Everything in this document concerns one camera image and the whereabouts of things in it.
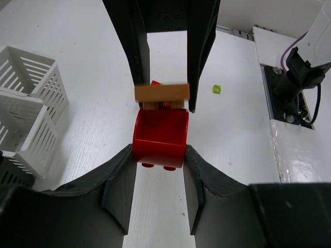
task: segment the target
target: brown block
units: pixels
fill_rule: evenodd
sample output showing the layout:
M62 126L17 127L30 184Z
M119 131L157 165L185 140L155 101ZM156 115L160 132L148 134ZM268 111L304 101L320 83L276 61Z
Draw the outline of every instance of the brown block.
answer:
M158 102L143 102L144 110L157 110L159 108Z
M170 108L172 109L183 109L184 108L184 101L172 101L170 102Z
M136 102L184 101L190 99L188 84L141 85L134 88Z

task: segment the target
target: white plastic basket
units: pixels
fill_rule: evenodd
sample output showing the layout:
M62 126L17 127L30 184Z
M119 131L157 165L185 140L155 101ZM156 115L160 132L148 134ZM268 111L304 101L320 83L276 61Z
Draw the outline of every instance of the white plastic basket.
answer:
M68 103L57 62L11 46L0 48L0 90L41 99L54 123Z
M58 133L40 99L0 91L0 150L14 166L43 178Z

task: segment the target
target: small green object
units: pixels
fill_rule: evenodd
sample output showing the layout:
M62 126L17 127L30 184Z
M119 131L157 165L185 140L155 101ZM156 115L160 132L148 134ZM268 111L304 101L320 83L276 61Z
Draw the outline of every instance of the small green object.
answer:
M215 94L221 94L221 91L222 91L222 87L221 87L220 85L215 84L215 85L213 86L213 92L214 92Z

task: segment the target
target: black basket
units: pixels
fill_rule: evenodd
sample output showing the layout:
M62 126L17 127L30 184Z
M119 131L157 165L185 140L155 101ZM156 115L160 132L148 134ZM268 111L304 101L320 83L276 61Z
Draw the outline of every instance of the black basket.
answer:
M35 178L4 158L2 154L0 151L0 185L16 184L32 188Z

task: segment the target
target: black cable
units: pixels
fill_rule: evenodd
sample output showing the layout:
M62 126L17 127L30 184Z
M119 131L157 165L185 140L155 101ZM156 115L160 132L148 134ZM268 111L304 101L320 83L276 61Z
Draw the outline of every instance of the black cable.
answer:
M317 85L316 107L315 107L314 115L313 115L313 117L311 119L311 122L308 123L308 125L312 125L316 121L317 115L319 113L320 103L321 103L321 84L318 84Z

